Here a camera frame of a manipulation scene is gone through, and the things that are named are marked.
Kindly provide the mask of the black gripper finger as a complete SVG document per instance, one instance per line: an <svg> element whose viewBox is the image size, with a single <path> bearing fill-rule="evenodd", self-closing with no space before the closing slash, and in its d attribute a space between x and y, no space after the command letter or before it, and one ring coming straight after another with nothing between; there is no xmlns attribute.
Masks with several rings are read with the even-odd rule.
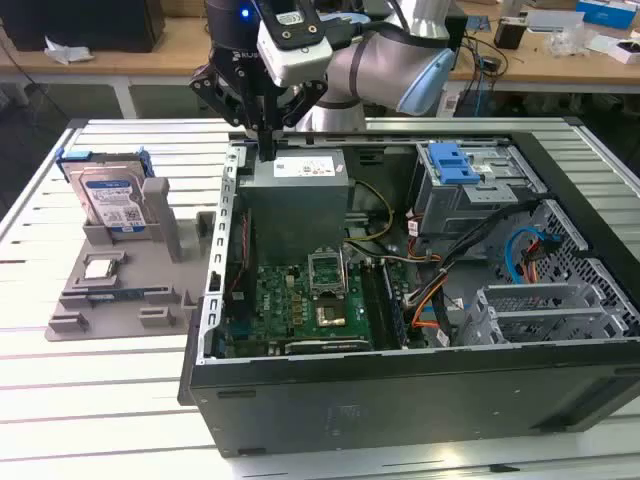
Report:
<svg viewBox="0 0 640 480"><path fill-rule="evenodd" d="M194 73L189 87L227 123L252 132L259 159L269 159L269 130L259 105L259 95L245 65L231 66L230 79L225 80L221 71L208 63Z"/></svg>
<svg viewBox="0 0 640 480"><path fill-rule="evenodd" d="M268 89L268 159L274 160L277 137L285 127L294 127L328 89L326 81L306 81L294 87Z"/></svg>

